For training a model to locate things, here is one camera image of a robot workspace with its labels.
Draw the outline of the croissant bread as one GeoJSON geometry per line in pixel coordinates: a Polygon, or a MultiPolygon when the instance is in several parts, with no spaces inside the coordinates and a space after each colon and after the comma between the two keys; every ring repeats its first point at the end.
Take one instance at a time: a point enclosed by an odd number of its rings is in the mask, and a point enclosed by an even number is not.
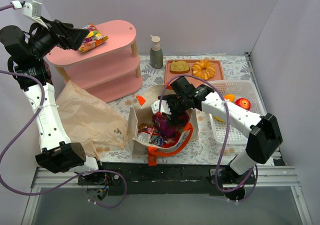
{"type": "Polygon", "coordinates": [[[215,65],[209,60],[200,60],[193,64],[192,75],[203,80],[209,80],[216,75],[215,65]]]}

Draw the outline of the yellow banana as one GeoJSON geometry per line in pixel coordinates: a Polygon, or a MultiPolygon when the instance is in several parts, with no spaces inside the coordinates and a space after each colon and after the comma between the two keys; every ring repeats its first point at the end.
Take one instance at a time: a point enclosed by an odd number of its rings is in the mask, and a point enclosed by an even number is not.
{"type": "Polygon", "coordinates": [[[212,115],[216,120],[220,121],[220,122],[225,122],[223,119],[221,119],[220,117],[216,116],[216,115],[212,115]]]}

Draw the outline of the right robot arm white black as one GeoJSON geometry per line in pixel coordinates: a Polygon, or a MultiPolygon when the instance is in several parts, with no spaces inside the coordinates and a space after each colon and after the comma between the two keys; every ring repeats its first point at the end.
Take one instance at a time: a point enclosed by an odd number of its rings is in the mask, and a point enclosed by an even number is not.
{"type": "Polygon", "coordinates": [[[239,183],[250,175],[255,165],[265,164],[283,142],[278,120],[273,114],[260,115],[227,101],[207,81],[194,87],[187,76],[178,75],[167,85],[171,86],[174,94],[159,96],[157,112],[176,116],[188,109],[198,109],[224,120],[227,135],[230,127],[234,127],[247,138],[244,151],[217,173],[217,177],[224,181],[239,183]]]}

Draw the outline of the brown cracker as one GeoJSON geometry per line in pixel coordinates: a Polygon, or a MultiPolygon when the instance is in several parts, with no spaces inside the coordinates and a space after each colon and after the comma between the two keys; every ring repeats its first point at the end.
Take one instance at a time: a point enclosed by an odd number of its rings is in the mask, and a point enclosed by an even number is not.
{"type": "Polygon", "coordinates": [[[173,61],[170,65],[170,72],[173,74],[187,74],[189,71],[189,64],[183,60],[173,61]]]}

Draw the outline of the snack packets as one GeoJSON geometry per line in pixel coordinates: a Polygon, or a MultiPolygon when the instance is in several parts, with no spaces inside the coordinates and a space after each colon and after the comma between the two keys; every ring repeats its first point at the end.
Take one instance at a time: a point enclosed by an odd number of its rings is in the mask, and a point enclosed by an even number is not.
{"type": "Polygon", "coordinates": [[[172,137],[166,136],[155,125],[149,123],[141,123],[138,126],[137,140],[143,143],[156,145],[161,148],[171,148],[177,144],[181,133],[175,131],[172,137]]]}

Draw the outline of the orange Fox's candy bag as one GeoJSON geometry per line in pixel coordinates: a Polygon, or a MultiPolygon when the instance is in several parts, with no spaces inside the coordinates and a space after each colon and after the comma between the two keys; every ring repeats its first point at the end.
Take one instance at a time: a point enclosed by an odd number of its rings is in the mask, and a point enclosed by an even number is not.
{"type": "Polygon", "coordinates": [[[89,33],[78,49],[81,53],[86,53],[109,39],[107,35],[103,35],[92,23],[89,23],[83,29],[88,30],[89,33]]]}

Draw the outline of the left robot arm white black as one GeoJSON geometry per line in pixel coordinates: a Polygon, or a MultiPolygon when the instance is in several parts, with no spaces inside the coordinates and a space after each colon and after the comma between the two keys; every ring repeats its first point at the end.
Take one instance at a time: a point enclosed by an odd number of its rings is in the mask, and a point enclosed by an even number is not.
{"type": "Polygon", "coordinates": [[[74,28],[59,20],[46,21],[47,27],[38,23],[29,32],[15,25],[0,30],[0,42],[10,54],[7,66],[27,97],[36,115],[41,152],[35,156],[41,167],[52,173],[89,173],[95,185],[106,181],[106,172],[99,168],[94,157],[88,157],[81,143],[71,142],[62,125],[55,99],[52,76],[44,57],[55,47],[78,50],[87,29],[74,28]]]}

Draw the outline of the orange fruit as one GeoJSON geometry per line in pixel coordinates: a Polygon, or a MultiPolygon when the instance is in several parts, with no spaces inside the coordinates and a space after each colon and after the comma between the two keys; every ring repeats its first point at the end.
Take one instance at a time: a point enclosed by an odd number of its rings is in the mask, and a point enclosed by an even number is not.
{"type": "Polygon", "coordinates": [[[224,99],[225,99],[227,102],[233,103],[233,102],[236,100],[236,96],[235,96],[234,94],[229,93],[229,94],[226,94],[226,95],[224,96],[224,99]]]}

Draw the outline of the purple snack packet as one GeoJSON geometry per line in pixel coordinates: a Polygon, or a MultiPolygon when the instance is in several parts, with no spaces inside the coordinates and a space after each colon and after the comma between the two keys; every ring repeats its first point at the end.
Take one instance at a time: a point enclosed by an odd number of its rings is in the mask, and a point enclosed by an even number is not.
{"type": "Polygon", "coordinates": [[[180,115],[168,115],[163,113],[161,116],[153,115],[152,122],[166,137],[172,138],[177,131],[180,131],[188,123],[190,117],[185,113],[180,115]]]}

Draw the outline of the red food item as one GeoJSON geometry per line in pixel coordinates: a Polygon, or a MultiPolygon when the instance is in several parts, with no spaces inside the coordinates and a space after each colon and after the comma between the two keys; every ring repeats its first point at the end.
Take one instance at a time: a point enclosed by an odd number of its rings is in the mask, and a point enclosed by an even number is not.
{"type": "Polygon", "coordinates": [[[235,104],[247,111],[251,109],[251,102],[246,98],[239,98],[235,101],[235,104]]]}

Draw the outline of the beige canvas tote bag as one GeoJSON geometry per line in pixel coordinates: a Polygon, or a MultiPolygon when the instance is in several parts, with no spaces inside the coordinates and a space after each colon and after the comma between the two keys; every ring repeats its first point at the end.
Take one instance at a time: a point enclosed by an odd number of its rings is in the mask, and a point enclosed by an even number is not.
{"type": "Polygon", "coordinates": [[[164,90],[164,87],[163,84],[150,87],[138,98],[137,103],[131,106],[129,110],[127,136],[132,157],[146,154],[149,166],[157,165],[157,157],[171,157],[179,154],[188,144],[199,138],[197,115],[194,109],[188,109],[186,111],[189,116],[189,121],[179,130],[180,137],[172,147],[162,148],[138,138],[138,126],[141,123],[150,124],[152,122],[152,104],[158,100],[158,96],[160,96],[162,92],[164,92],[165,95],[173,95],[175,93],[171,89],[164,90]]]}

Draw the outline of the orange plastic grocery bag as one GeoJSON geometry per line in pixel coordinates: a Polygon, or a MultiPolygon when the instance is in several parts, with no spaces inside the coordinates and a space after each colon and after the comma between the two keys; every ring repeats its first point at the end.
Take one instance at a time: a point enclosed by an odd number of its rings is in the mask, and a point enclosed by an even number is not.
{"type": "Polygon", "coordinates": [[[128,122],[101,99],[68,81],[56,105],[66,134],[87,156],[99,159],[103,152],[125,148],[128,122]]]}

